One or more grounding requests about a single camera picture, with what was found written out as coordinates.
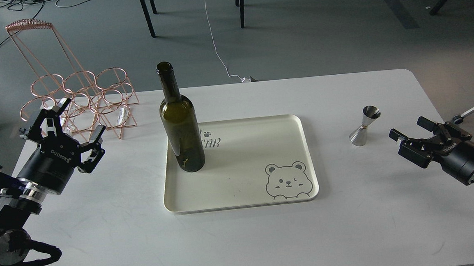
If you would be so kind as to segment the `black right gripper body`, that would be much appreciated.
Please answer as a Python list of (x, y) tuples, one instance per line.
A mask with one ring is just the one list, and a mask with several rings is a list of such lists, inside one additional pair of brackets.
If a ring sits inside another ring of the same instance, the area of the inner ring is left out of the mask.
[(438, 162), (443, 171), (464, 185), (474, 183), (474, 143), (457, 141), (443, 144), (442, 149), (434, 151), (433, 161)]

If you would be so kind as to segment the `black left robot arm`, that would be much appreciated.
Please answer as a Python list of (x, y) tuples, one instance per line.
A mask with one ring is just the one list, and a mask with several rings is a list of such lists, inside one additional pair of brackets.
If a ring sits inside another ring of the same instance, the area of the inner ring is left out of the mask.
[(31, 214), (39, 214), (49, 194), (59, 195), (74, 169), (91, 173), (104, 156), (101, 136), (106, 127), (97, 126), (88, 142), (81, 143), (63, 132), (60, 117), (70, 98), (37, 110), (19, 135), (37, 144), (16, 178), (0, 166), (0, 266), (43, 266), (61, 257), (57, 247), (31, 239), (24, 225)]

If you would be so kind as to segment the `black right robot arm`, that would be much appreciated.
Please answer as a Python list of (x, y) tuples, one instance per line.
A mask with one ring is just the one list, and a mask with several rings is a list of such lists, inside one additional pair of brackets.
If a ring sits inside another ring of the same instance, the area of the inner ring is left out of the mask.
[(433, 136), (415, 139), (396, 129), (391, 129), (389, 138), (398, 144), (398, 154), (413, 164), (427, 168), (434, 161), (449, 176), (464, 185), (474, 183), (474, 142), (472, 134), (452, 122), (433, 122), (421, 116), (417, 125)]

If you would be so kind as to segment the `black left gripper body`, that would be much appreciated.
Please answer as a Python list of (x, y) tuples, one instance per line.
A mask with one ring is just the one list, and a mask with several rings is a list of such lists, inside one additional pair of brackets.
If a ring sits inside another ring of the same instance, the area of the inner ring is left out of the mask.
[(17, 178), (36, 183), (51, 193), (60, 195), (74, 169), (79, 165), (80, 143), (68, 135), (45, 138), (27, 160)]

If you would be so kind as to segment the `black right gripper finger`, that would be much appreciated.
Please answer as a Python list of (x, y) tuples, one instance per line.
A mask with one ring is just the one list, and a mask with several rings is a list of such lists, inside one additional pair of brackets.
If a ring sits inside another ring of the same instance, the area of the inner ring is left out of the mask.
[(434, 158), (434, 151), (443, 147), (443, 142), (438, 136), (434, 136), (428, 140), (414, 139), (405, 136), (396, 129), (391, 129), (389, 138), (397, 141), (399, 145), (398, 154), (405, 159), (411, 161), (421, 168), (427, 168), (431, 160)]
[(472, 134), (453, 124), (452, 122), (436, 123), (421, 116), (417, 120), (417, 125), (423, 127), (435, 136), (438, 136), (442, 143), (450, 145), (457, 141), (469, 141)]

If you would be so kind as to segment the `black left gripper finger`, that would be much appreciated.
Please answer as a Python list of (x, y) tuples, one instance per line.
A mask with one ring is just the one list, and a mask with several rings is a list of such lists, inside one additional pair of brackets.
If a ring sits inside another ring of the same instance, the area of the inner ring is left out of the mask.
[(77, 168), (79, 172), (87, 174), (92, 173), (99, 164), (101, 158), (105, 154), (105, 150), (101, 147), (102, 134), (105, 132), (106, 126), (98, 125), (91, 133), (90, 140), (78, 147), (78, 153), (86, 153), (90, 151), (89, 156), (83, 162), (79, 162)]
[(26, 126), (19, 129), (19, 137), (39, 143), (66, 136), (60, 123), (60, 116), (70, 102), (70, 98), (63, 98), (51, 108), (36, 110)]

